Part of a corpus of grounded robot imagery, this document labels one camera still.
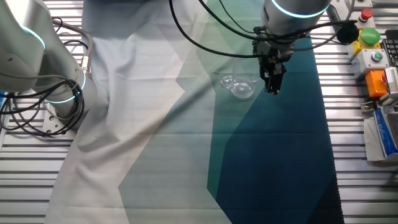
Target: emergency stop button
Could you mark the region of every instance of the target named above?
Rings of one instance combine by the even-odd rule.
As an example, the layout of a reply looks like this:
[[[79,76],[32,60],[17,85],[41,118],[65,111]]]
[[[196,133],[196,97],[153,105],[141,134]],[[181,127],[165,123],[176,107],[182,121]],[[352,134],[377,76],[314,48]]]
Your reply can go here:
[[[367,22],[368,19],[373,17],[373,12],[370,9],[362,10],[361,16],[358,18],[361,22]]]
[[[379,43],[380,38],[380,33],[373,28],[363,29],[359,35],[360,43],[363,46],[373,46]]]

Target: teal fabric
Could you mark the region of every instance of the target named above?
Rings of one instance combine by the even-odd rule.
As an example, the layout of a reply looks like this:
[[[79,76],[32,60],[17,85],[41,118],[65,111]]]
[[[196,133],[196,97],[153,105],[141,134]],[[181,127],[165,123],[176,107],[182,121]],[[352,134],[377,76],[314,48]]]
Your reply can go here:
[[[313,52],[295,53],[286,67],[280,95],[260,93],[230,130],[216,201],[234,224],[343,223]]]

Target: red button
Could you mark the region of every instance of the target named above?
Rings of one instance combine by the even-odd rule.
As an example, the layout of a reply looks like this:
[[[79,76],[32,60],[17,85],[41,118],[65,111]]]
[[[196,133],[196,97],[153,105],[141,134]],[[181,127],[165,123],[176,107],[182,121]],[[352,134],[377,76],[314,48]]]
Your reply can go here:
[[[387,79],[386,79],[386,74],[385,73],[381,77],[381,82],[383,82],[384,84],[387,84]]]
[[[373,17],[373,12],[370,9],[364,9],[362,10],[362,14],[361,14],[362,19],[364,20],[368,20],[370,18]]]

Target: white control panel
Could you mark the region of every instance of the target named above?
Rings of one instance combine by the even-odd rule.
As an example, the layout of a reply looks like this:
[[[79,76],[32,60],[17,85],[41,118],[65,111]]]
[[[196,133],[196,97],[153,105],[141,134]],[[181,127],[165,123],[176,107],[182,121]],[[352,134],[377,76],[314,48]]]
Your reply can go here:
[[[384,49],[363,49],[351,64],[355,79],[362,80],[370,70],[388,68],[389,60]]]
[[[376,25],[374,23],[374,17],[370,17],[366,22],[361,22],[359,20],[359,17],[361,16],[362,12],[353,12],[351,19],[358,20],[357,23],[355,23],[356,27],[359,29],[365,29],[365,28],[376,28]]]
[[[362,10],[362,9],[371,9],[373,8],[373,2],[372,0],[355,0],[355,5],[354,5],[354,10]]]

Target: glowing blue ring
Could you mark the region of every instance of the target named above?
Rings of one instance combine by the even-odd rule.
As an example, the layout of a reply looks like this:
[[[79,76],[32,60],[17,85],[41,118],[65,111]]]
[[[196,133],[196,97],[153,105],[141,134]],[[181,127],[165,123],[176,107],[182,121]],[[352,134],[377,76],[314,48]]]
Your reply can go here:
[[[81,86],[81,90],[83,90],[83,88],[85,87],[85,85],[86,85],[86,74],[83,72],[83,75],[84,75],[84,80],[83,80],[83,84],[82,84],[82,86]],[[75,99],[75,96],[73,96],[73,97],[71,97],[71,98],[69,98],[69,99],[67,99],[67,100],[64,100],[64,101],[57,101],[57,102],[54,102],[54,101],[50,101],[50,100],[47,100],[47,102],[49,102],[49,103],[66,103],[66,102],[68,102],[68,101],[71,101],[71,100],[73,100],[73,99]]]
[[[33,30],[29,29],[28,27],[26,27],[26,26],[24,26],[24,25],[19,24],[19,26],[20,26],[25,32],[28,32],[28,33],[32,34],[33,36],[35,36],[35,37],[42,43],[42,45],[43,45],[43,47],[44,47],[44,50],[45,50],[44,41],[43,41],[43,39],[42,39],[39,35],[37,35]]]
[[[320,14],[323,14],[329,7],[329,5],[322,11],[311,14],[311,15],[300,15],[300,14],[296,14],[296,13],[292,13],[289,12],[287,10],[285,10],[284,8],[282,8],[280,5],[278,5],[278,3],[276,3],[275,0],[272,0],[272,2],[274,3],[275,7],[278,8],[281,12],[283,12],[286,15],[292,16],[292,17],[296,17],[296,18],[301,18],[301,19],[308,19],[308,18],[312,18],[315,16],[319,16]]]

